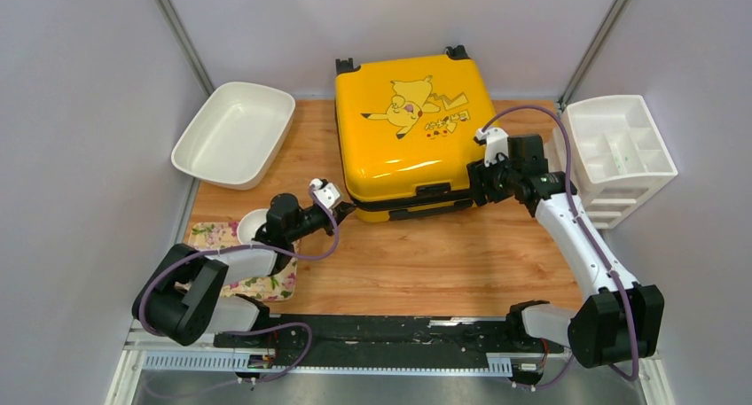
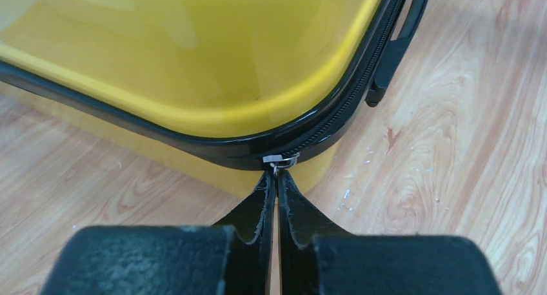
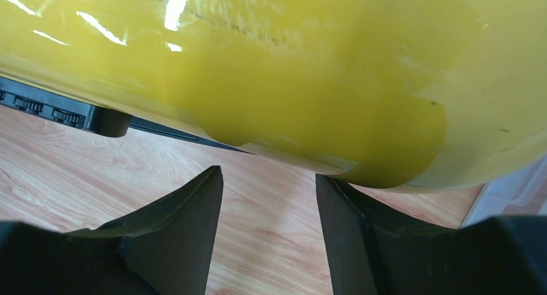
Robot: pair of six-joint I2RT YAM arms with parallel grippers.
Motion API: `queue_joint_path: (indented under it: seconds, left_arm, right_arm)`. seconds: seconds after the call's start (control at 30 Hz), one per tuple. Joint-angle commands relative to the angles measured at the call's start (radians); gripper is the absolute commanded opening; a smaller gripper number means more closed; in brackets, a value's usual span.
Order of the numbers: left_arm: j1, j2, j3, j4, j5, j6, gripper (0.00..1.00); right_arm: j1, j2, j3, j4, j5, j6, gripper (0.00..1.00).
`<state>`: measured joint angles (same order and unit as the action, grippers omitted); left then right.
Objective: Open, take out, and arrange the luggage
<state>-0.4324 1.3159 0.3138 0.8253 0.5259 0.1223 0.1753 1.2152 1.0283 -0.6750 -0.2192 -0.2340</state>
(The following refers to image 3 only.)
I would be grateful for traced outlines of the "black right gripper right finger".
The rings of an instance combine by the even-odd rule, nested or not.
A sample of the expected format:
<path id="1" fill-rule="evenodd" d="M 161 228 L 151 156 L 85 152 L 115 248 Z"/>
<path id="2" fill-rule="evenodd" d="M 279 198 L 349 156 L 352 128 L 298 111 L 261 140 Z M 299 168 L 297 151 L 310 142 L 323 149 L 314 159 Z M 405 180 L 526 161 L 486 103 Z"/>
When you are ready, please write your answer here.
<path id="1" fill-rule="evenodd" d="M 455 294 L 455 230 L 411 217 L 347 183 L 316 175 L 334 294 Z"/>

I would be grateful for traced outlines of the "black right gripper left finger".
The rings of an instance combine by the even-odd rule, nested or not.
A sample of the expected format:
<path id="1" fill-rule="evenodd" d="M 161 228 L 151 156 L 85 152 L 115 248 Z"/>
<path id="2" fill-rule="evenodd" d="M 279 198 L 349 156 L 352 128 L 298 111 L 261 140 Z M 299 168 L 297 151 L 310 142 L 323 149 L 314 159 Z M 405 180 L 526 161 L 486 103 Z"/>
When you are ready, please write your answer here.
<path id="1" fill-rule="evenodd" d="M 159 294 L 204 294 L 222 196 L 221 168 L 211 166 L 136 211 L 72 234 L 119 239 L 123 265 Z"/>

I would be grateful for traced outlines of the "yellow cartoon hard-shell suitcase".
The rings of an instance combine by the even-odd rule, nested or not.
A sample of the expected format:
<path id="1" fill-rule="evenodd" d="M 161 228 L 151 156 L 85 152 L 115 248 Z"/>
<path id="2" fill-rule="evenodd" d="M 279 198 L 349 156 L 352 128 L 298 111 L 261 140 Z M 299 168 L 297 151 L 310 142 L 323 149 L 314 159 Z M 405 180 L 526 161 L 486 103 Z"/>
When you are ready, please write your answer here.
<path id="1" fill-rule="evenodd" d="M 546 154 L 546 0 L 1 0 L 1 76 L 364 187 Z"/>

